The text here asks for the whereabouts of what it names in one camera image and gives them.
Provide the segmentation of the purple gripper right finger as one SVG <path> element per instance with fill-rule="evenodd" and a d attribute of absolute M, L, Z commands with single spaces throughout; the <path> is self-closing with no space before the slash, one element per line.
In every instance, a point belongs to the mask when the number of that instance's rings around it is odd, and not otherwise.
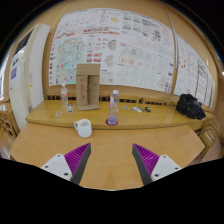
<path fill-rule="evenodd" d="M 157 155 L 147 148 L 134 144 L 132 154 L 135 158 L 143 185 L 166 177 L 181 170 L 168 155 Z"/>

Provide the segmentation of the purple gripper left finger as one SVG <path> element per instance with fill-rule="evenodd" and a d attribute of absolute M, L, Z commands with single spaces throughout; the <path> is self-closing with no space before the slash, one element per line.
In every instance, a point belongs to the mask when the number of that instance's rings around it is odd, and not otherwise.
<path fill-rule="evenodd" d="M 65 155 L 56 154 L 42 166 L 42 169 L 65 180 L 79 184 L 90 154 L 91 144 L 87 143 Z"/>

